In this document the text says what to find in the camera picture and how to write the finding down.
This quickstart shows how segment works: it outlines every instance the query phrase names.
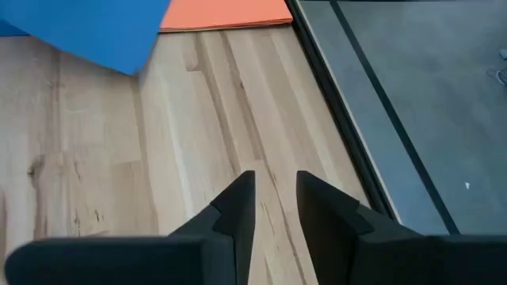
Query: black edge trim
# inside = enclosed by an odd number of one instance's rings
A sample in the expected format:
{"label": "black edge trim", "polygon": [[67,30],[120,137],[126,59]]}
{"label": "black edge trim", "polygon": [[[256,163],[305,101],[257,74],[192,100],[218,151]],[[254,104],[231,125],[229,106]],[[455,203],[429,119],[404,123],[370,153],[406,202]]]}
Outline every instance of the black edge trim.
{"label": "black edge trim", "polygon": [[318,51],[317,44],[311,35],[310,29],[307,27],[307,23],[297,7],[296,1],[298,0],[285,0],[294,17],[292,27],[294,28],[299,42],[303,46],[307,61],[310,64],[322,95],[326,100],[334,123],[343,138],[343,142],[351,157],[366,196],[368,197],[368,201],[372,209],[397,222],[398,220],[391,208],[391,204],[384,192],[383,186],[376,175],[375,168],[368,157],[368,153],[354,127],[343,98],[334,84],[326,63]]}
{"label": "black edge trim", "polygon": [[340,24],[343,27],[345,34],[347,35],[347,38],[349,39],[351,45],[353,46],[357,58],[360,60],[361,65],[363,66],[364,71],[368,76],[368,79],[372,83],[373,88],[377,93],[377,96],[382,102],[382,106],[386,110],[386,113],[389,116],[389,119],[391,120],[393,127],[398,133],[398,136],[402,141],[403,146],[405,147],[405,151],[408,153],[410,160],[412,161],[412,164],[414,164],[414,167],[417,170],[417,173],[419,174],[419,177],[421,178],[422,183],[424,184],[426,191],[429,194],[429,197],[433,201],[433,204],[435,205],[436,210],[440,214],[442,221],[444,221],[445,227],[447,228],[450,234],[459,234],[458,227],[456,226],[456,223],[452,219],[451,213],[445,206],[445,203],[442,200],[442,197],[440,196],[439,192],[436,190],[436,186],[433,183],[433,180],[431,179],[428,170],[422,163],[422,160],[419,157],[419,154],[417,153],[412,141],[410,140],[409,135],[407,134],[405,128],[403,127],[402,121],[399,119],[398,114],[395,111],[395,107],[391,103],[391,100],[389,100],[389,97],[387,96],[385,90],[380,84],[380,80],[377,78],[372,65],[368,61],[368,58],[366,57],[362,47],[359,44],[359,41],[354,35],[352,28],[347,22],[345,15],[341,11],[338,2],[336,0],[330,0],[330,4],[331,7],[333,8],[336,17],[340,21]]}

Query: gray floor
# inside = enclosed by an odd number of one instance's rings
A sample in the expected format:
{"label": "gray floor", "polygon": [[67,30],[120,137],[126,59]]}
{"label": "gray floor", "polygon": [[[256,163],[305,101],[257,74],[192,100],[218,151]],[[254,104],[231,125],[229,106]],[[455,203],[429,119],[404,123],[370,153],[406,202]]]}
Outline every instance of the gray floor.
{"label": "gray floor", "polygon": [[[346,55],[343,32],[323,20],[328,13],[332,17],[326,5],[305,2],[303,9],[375,163],[395,186],[388,187],[391,198],[402,208],[402,219],[419,215],[432,222],[433,209],[414,213],[426,208],[427,197],[420,181],[412,186],[404,181],[417,178],[403,168],[406,158],[398,154],[399,142],[383,122],[379,102],[364,95],[371,86],[357,84],[354,74],[364,75]],[[507,234],[507,88],[486,75],[507,67],[498,54],[507,48],[507,2],[340,2],[340,7],[459,230]],[[411,222],[419,227],[417,219]]]}

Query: wood grain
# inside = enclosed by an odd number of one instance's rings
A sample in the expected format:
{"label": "wood grain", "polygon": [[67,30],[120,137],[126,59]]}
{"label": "wood grain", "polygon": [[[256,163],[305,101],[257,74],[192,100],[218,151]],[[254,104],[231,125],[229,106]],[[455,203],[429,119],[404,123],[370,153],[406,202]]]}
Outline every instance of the wood grain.
{"label": "wood grain", "polygon": [[252,284],[316,284],[295,172],[366,198],[290,27],[161,35],[129,78],[0,39],[0,265],[37,238],[169,234],[257,173]]}

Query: blue paper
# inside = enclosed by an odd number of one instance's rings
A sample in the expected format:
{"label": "blue paper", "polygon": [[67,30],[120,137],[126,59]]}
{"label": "blue paper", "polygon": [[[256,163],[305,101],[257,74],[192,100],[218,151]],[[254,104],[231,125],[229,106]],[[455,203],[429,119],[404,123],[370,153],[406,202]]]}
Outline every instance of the blue paper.
{"label": "blue paper", "polygon": [[26,32],[0,21],[0,36],[26,36]]}
{"label": "blue paper", "polygon": [[0,0],[0,19],[125,74],[140,71],[170,0]]}

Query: orange paper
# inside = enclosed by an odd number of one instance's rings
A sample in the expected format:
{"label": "orange paper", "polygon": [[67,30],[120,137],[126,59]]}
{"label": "orange paper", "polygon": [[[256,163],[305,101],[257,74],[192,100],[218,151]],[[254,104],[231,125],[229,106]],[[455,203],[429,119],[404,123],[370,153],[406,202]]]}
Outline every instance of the orange paper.
{"label": "orange paper", "polygon": [[290,23],[284,0],[172,0],[160,32]]}

